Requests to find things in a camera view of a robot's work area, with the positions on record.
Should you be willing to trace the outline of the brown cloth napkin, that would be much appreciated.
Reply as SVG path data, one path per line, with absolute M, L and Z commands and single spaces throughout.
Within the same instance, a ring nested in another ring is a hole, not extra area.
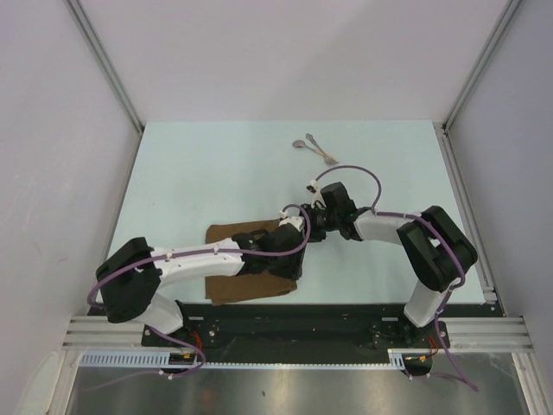
M 230 238 L 235 233 L 277 229 L 277 220 L 261 220 L 227 225 L 211 225 L 206 232 L 206 243 Z M 269 274 L 247 274 L 234 277 L 212 276 L 205 278 L 206 299 L 213 306 L 240 303 L 248 300 L 280 297 L 297 290 L 294 280 Z

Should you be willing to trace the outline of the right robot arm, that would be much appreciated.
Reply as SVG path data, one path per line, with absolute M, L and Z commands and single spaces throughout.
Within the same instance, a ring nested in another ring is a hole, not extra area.
M 379 241 L 404 249 L 417 283 L 404 306 L 406 320 L 398 325 L 398 335 L 405 345 L 420 346 L 429 338 L 428 324 L 478 261 L 473 244 L 442 207 L 431 206 L 419 215 L 382 212 L 357 207 L 341 182 L 320 187 L 312 181 L 307 190 L 313 198 L 303 208 L 310 220 L 312 242 L 339 232 L 346 240 Z

